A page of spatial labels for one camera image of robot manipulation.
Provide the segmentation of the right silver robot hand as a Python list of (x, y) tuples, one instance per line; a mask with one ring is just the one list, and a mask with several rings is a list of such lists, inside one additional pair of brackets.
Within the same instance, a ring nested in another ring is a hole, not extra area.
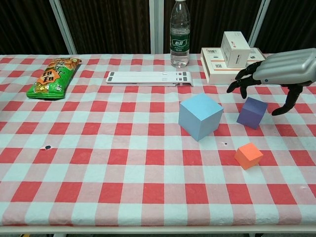
[(247, 87), (261, 84), (278, 84), (287, 87), (284, 105), (275, 109), (272, 116), (290, 111), (302, 93), (303, 88), (316, 82), (316, 48), (275, 53), (265, 60), (252, 63), (240, 70), (227, 92), (240, 89), (243, 99), (247, 97)]

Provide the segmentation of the purple cube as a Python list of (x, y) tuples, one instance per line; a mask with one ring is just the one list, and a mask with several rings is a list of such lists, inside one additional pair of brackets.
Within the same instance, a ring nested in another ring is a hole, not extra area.
[(253, 129), (257, 129), (267, 107), (267, 103), (248, 97), (237, 118), (237, 122)]

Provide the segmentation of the orange cube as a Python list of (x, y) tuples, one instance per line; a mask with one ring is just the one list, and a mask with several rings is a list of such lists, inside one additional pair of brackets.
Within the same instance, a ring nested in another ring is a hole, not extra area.
[(239, 147), (234, 156), (244, 170), (257, 165), (262, 157), (263, 153), (253, 143)]

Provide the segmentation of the small white box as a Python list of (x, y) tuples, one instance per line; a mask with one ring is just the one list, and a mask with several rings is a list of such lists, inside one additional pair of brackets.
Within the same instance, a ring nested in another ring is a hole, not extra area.
[(228, 68), (244, 68), (250, 54), (250, 47), (240, 31), (225, 31), (221, 52)]

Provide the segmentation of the flat white orange box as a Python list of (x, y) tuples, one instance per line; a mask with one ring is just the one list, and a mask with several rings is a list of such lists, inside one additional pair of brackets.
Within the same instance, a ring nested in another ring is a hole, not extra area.
[(265, 60), (257, 48), (230, 50), (205, 47), (200, 54), (208, 84), (230, 84), (239, 71), (259, 61)]

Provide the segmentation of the blue cube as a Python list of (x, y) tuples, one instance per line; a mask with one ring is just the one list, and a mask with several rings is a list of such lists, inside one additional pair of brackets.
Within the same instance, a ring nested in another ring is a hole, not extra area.
[(221, 105), (200, 93), (180, 103), (178, 123), (199, 141), (218, 129), (222, 113)]

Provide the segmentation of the clear water bottle green label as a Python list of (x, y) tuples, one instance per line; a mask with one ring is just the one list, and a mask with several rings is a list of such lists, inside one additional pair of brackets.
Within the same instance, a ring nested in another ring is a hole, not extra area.
[(191, 19), (186, 0), (175, 0), (170, 16), (170, 60), (175, 68), (189, 62)]

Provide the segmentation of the white flat long box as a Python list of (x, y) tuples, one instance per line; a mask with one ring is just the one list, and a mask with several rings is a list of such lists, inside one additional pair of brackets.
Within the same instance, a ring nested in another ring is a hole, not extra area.
[(119, 86), (194, 86), (190, 72), (109, 72), (106, 83)]

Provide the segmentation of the red white checkered tablecloth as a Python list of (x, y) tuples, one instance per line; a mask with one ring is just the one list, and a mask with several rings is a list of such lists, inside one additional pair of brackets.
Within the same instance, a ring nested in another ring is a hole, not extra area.
[[(110, 71), (171, 71), (169, 55), (81, 55), (57, 101), (27, 90), (49, 55), (0, 55), (0, 226), (316, 225), (316, 85), (289, 113), (271, 112), (280, 86), (252, 86), (268, 103), (259, 128), (237, 123), (238, 91), (194, 86), (109, 86)], [(205, 93), (223, 107), (218, 129), (196, 141), (178, 123), (180, 103)], [(253, 143), (244, 170), (237, 149)]]

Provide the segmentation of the green snack bag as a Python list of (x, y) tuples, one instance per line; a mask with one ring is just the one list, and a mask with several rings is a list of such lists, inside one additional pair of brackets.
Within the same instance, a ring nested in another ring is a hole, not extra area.
[(80, 63), (81, 60), (77, 58), (53, 59), (27, 91), (27, 97), (41, 100), (65, 98), (66, 90)]

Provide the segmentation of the white aluminium partition post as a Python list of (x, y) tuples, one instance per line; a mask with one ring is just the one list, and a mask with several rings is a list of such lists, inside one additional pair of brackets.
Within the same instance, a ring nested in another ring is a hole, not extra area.
[(49, 3), (51, 5), (51, 8), (53, 10), (55, 19), (57, 21), (59, 30), (61, 32), (63, 41), (66, 45), (67, 51), (69, 54), (77, 54), (77, 50), (71, 35), (71, 32), (69, 30), (69, 26), (66, 20), (66, 17), (64, 15), (61, 3), (59, 0), (49, 0)]
[(265, 19), (268, 7), (270, 5), (271, 0), (261, 0), (261, 4), (254, 22), (254, 26), (252, 28), (248, 44), (251, 48), (255, 46), (256, 40), (258, 38), (259, 32), (261, 30), (263, 21)]
[(151, 54), (163, 54), (164, 0), (149, 0)]

